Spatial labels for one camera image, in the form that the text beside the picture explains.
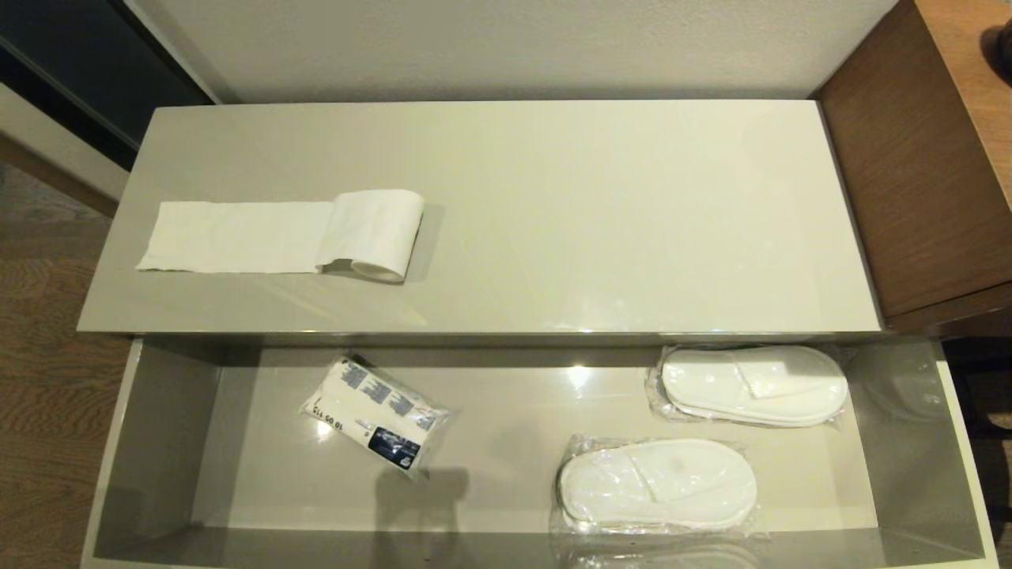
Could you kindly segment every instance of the white slipper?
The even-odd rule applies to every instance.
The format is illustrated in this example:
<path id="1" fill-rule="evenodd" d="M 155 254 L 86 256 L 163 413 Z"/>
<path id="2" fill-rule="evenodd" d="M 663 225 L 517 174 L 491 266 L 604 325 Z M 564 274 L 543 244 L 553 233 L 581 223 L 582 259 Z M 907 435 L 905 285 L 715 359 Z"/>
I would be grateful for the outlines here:
<path id="1" fill-rule="evenodd" d="M 804 346 L 672 351 L 661 381 L 684 413 L 776 426 L 812 426 L 836 415 L 847 379 L 836 361 Z"/>
<path id="2" fill-rule="evenodd" d="M 719 442 L 658 440 L 575 457 L 559 494 L 575 524 L 725 530 L 752 511 L 756 479 L 744 457 Z"/>

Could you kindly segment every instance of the toilet paper sheet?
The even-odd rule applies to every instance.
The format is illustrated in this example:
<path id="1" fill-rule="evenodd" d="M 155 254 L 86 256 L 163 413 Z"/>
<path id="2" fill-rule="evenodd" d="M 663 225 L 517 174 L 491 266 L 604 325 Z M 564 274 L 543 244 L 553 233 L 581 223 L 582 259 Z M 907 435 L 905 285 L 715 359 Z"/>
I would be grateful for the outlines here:
<path id="1" fill-rule="evenodd" d="M 424 205 L 405 189 L 342 193 L 333 201 L 166 201 L 137 268 L 298 273 L 350 260 L 364 276 L 399 282 Z"/>

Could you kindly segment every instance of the open drawer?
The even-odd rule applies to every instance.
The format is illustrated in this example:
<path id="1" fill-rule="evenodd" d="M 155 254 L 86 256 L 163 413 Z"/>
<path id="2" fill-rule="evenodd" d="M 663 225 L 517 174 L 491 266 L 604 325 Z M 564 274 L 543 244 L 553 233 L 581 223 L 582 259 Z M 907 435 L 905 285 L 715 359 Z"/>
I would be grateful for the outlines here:
<path id="1" fill-rule="evenodd" d="M 86 568 L 997 567 L 942 352 L 851 344 L 834 424 L 670 424 L 656 347 L 355 350 L 458 411 L 427 486 L 299 408 L 337 348 L 137 340 L 102 463 Z M 738 441 L 759 483 L 749 539 L 549 534 L 571 435 Z"/>

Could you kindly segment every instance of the wooden side panel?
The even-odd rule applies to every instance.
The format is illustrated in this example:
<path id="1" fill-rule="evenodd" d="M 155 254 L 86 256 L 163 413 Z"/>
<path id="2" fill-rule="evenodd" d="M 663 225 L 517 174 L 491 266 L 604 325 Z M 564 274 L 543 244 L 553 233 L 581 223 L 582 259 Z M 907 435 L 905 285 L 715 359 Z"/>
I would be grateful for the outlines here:
<path id="1" fill-rule="evenodd" d="M 911 0 L 817 98 L 887 323 L 1012 280 L 1012 215 Z"/>
<path id="2" fill-rule="evenodd" d="M 1012 282 L 901 314 L 890 324 L 936 336 L 1012 336 Z"/>

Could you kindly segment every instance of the white shelf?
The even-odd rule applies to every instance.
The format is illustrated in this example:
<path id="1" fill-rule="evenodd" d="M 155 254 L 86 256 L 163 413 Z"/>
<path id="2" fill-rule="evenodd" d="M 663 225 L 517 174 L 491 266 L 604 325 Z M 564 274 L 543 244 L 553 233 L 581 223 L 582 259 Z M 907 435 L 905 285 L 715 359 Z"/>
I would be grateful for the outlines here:
<path id="1" fill-rule="evenodd" d="M 164 200 L 426 199 L 407 281 L 139 272 Z M 815 101 L 163 108 L 81 330 L 878 331 Z"/>
<path id="2" fill-rule="evenodd" d="M 583 433 L 734 441 L 759 481 L 759 532 L 877 526 L 849 401 L 835 424 L 813 428 L 670 424 L 650 413 L 645 368 L 384 367 L 392 378 L 458 410 L 434 453 L 431 485 L 419 487 L 339 432 L 294 415 L 333 357 L 333 350 L 268 349 L 257 368 L 224 370 L 194 522 L 542 533 L 567 441 Z"/>

